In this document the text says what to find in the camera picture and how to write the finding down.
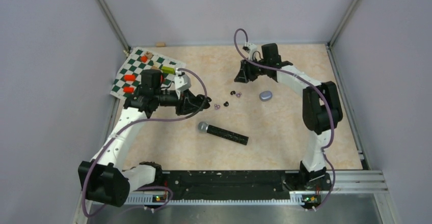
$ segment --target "tabletop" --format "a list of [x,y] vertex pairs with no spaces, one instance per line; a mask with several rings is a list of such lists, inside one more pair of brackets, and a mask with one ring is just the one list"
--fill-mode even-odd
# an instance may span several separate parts
[[[320,81],[336,82],[323,44],[278,45],[283,61]],[[130,147],[124,169],[142,161],[154,161],[164,170],[296,170],[308,143],[308,129],[302,119],[302,99],[287,85],[267,76],[254,82],[235,83],[241,57],[234,46],[188,46],[150,48],[183,61],[197,73],[212,99],[211,107],[185,121],[148,122]],[[191,76],[191,91],[203,94]],[[259,94],[271,91],[273,98],[262,102]],[[241,92],[241,97],[230,95]],[[213,105],[219,104],[216,110]],[[117,118],[123,108],[120,102]],[[326,150],[336,169],[361,169],[348,123],[344,118],[335,130],[332,146]],[[159,107],[152,118],[175,118],[173,107]],[[205,121],[249,137],[247,146],[197,129]]]

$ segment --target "gray floor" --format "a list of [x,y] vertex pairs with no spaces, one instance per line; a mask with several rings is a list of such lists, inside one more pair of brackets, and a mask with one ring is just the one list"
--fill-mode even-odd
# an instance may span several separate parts
[[341,195],[330,197],[317,212],[299,211],[297,206],[170,206],[151,214],[142,208],[118,215],[125,209],[106,207],[89,219],[99,223],[382,223],[373,195]]

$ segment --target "checkered cloth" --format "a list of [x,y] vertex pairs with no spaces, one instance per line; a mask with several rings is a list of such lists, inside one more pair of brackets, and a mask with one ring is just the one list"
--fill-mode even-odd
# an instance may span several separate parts
[[[141,61],[141,57],[144,56],[146,52],[152,53],[153,57],[144,63]],[[150,69],[152,66],[160,69],[163,65],[167,64],[174,65],[176,68],[186,67],[186,64],[181,61],[150,51],[146,48],[134,48],[120,68],[119,72],[117,72],[110,94],[122,100],[126,99],[131,94],[124,93],[123,88],[132,87],[135,90],[141,83],[141,71]],[[135,75],[136,79],[135,81],[125,81],[124,75]],[[169,86],[174,80],[174,75],[166,73],[163,73],[163,75],[165,78],[164,85]]]

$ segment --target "metal frame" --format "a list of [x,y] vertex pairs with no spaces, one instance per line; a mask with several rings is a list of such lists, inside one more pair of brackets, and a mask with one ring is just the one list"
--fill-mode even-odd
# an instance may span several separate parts
[[[115,18],[113,17],[111,11],[108,8],[105,0],[96,0],[98,5],[100,6],[104,16],[107,18],[110,26],[112,27],[117,39],[120,41],[123,46],[125,52],[129,52],[130,46],[128,45],[123,33],[120,30]],[[355,115],[353,113],[353,109],[350,106],[348,97],[346,95],[346,87],[343,82],[343,77],[339,72],[338,63],[335,59],[333,53],[333,46],[337,42],[340,34],[344,30],[344,27],[349,22],[353,13],[355,12],[357,6],[359,5],[361,0],[352,0],[350,6],[348,7],[344,17],[336,28],[333,36],[330,41],[326,44],[327,53],[330,59],[330,63],[332,65],[332,69],[338,83],[339,92],[341,94],[342,102],[345,107],[345,111],[347,114],[347,118],[355,139],[356,146],[359,151],[359,156],[362,161],[363,170],[360,171],[336,171],[336,183],[335,189],[332,194],[365,194],[372,193],[374,194],[375,201],[381,216],[381,220],[383,223],[400,223],[396,210],[394,208],[393,202],[388,192],[387,184],[385,182],[384,176],[381,171],[371,171],[369,170],[369,163],[367,152],[362,146],[361,136],[358,133],[358,128],[356,125]],[[111,119],[109,125],[107,127],[106,134],[109,135],[114,126],[114,120],[116,117],[116,113],[119,106],[119,99],[115,100],[113,111],[111,113]],[[287,173],[295,173],[297,171],[287,171]],[[286,201],[173,201],[171,205],[298,205],[301,202],[302,196],[312,194],[309,191],[290,191],[292,195],[290,200]],[[128,201],[126,204],[153,204],[151,203],[150,194],[144,194],[142,192],[131,193],[128,197]],[[90,210],[92,205],[92,201],[86,201],[87,208]],[[84,217],[81,207],[80,207],[80,197],[78,200],[77,209],[75,212],[75,218],[73,223],[86,223],[87,218]]]

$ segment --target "white wall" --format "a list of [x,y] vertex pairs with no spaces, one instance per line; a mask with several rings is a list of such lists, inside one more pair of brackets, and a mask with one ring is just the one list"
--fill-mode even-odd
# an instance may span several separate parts
[[430,223],[432,0],[362,0],[335,46],[363,145],[403,223]]
[[351,0],[106,0],[131,46],[327,42]]
[[94,0],[0,0],[0,223],[71,223],[121,47]]

